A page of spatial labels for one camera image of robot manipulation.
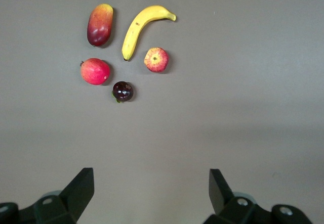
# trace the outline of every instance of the gray table surface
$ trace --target gray table surface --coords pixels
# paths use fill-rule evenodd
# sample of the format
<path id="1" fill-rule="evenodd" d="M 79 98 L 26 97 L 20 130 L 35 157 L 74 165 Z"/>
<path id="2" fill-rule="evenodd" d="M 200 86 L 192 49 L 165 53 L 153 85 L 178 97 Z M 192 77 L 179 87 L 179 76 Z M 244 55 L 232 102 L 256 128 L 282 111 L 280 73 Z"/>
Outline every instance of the gray table surface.
<path id="1" fill-rule="evenodd" d="M 105 48 L 86 29 L 114 8 Z M 278 203 L 323 223 L 324 0 L 0 0 L 0 202 L 27 207 L 93 167 L 95 195 L 79 224 L 190 223 L 213 213 L 210 168 L 270 210 Z M 133 18 L 163 5 L 131 61 Z M 170 63 L 147 70 L 150 47 Z M 102 86 L 81 60 L 106 60 Z M 112 86 L 135 87 L 117 104 Z"/>

